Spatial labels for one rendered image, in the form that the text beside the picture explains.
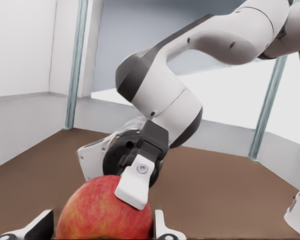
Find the pale left gripper left finger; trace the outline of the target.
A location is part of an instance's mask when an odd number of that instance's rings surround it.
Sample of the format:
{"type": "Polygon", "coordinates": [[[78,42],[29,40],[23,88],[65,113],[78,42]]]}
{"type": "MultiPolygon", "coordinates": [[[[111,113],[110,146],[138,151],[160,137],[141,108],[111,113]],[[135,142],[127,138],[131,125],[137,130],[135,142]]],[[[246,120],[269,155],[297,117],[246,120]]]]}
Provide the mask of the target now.
{"type": "Polygon", "coordinates": [[[51,240],[54,235],[54,210],[47,209],[24,228],[5,232],[0,240],[51,240]]]}

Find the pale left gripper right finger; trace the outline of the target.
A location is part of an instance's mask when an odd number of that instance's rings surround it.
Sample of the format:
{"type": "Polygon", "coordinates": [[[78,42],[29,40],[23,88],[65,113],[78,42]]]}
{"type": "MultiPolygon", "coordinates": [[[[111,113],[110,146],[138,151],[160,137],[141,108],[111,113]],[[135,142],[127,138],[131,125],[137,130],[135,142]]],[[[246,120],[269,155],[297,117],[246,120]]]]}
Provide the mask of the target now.
{"type": "Polygon", "coordinates": [[[154,211],[154,238],[157,240],[187,240],[184,233],[168,228],[165,223],[164,212],[161,209],[154,211]]]}

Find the finger of the pale right gripper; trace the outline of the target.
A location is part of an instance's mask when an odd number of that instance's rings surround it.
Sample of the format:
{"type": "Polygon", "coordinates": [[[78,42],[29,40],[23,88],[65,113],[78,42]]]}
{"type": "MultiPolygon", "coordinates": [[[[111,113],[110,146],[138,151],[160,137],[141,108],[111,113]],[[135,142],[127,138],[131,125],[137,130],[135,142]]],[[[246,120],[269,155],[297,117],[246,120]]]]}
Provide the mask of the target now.
{"type": "Polygon", "coordinates": [[[138,154],[131,166],[127,166],[120,176],[114,191],[117,198],[143,210],[148,202],[150,178],[155,169],[155,163],[138,154]]]}

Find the red apple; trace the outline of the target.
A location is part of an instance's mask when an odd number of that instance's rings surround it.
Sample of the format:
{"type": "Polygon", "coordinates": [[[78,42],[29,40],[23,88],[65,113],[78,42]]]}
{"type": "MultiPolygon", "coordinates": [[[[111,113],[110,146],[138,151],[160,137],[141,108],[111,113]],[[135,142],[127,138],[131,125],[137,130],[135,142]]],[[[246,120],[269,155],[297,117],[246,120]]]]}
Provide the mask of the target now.
{"type": "Polygon", "coordinates": [[[69,198],[60,215],[55,238],[151,239],[150,205],[138,210],[115,196],[120,177],[104,175],[84,183],[69,198]]]}

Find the silver frame post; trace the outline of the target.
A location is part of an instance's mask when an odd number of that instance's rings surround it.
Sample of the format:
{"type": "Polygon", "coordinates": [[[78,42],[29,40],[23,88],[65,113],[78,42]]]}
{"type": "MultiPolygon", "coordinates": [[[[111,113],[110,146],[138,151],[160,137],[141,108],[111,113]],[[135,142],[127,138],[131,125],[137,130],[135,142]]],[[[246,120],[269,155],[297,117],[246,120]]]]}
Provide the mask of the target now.
{"type": "Polygon", "coordinates": [[[266,131],[268,120],[283,75],[287,58],[288,58],[287,55],[278,57],[275,60],[274,67],[272,69],[271,77],[263,100],[262,108],[259,114],[257,125],[254,130],[254,134],[248,151],[248,158],[253,162],[259,162],[258,154],[261,148],[261,143],[266,131]]]}
{"type": "Polygon", "coordinates": [[[63,127],[67,131],[74,127],[75,122],[88,4],[89,0],[78,0],[66,118],[63,127]]]}

